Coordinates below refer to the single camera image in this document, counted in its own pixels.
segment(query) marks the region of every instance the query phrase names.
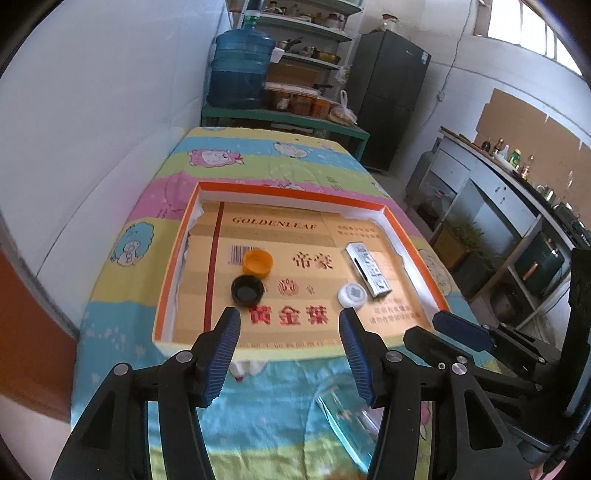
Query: black refrigerator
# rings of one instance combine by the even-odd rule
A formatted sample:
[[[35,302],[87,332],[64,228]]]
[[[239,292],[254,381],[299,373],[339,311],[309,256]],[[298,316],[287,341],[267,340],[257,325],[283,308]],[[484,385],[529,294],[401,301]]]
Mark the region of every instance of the black refrigerator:
[[[431,60],[396,33],[361,37],[347,82],[349,108],[370,134],[361,164],[386,171],[402,140]]]

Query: white bottle cap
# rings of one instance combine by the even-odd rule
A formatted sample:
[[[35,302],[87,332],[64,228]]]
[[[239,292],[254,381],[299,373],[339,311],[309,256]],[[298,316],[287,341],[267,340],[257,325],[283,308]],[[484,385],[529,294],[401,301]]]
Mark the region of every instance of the white bottle cap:
[[[358,309],[368,301],[368,294],[358,283],[347,283],[339,290],[338,298],[344,308]]]

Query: blue water bottle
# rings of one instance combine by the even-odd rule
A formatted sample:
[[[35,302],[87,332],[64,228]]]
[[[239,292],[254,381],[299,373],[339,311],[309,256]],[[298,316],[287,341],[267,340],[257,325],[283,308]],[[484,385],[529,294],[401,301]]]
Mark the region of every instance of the blue water bottle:
[[[242,28],[216,38],[207,102],[221,108],[259,108],[275,41],[258,30],[260,0],[251,0]]]

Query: pink cartoon sheep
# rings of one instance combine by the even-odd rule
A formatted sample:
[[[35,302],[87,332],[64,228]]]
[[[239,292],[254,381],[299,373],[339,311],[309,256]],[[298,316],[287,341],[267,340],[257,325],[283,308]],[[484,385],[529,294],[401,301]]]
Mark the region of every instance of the pink cartoon sheep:
[[[223,167],[234,163],[244,164],[239,153],[229,150],[191,150],[189,163],[195,167]]]

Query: blue gripper pad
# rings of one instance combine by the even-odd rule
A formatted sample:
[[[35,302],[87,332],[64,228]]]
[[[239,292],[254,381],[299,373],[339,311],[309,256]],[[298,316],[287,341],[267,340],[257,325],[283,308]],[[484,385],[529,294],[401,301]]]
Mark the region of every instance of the blue gripper pad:
[[[220,317],[213,334],[218,337],[217,346],[206,369],[203,400],[211,405],[214,398],[222,391],[226,373],[232,361],[232,355],[240,337],[240,312],[233,307],[226,307]]]
[[[353,308],[341,310],[339,335],[359,396],[373,407],[380,395],[374,386],[382,379],[381,357],[388,349],[379,335],[365,331]]]
[[[493,348],[491,336],[484,328],[453,313],[437,312],[433,316],[433,327],[476,352],[490,352]]]

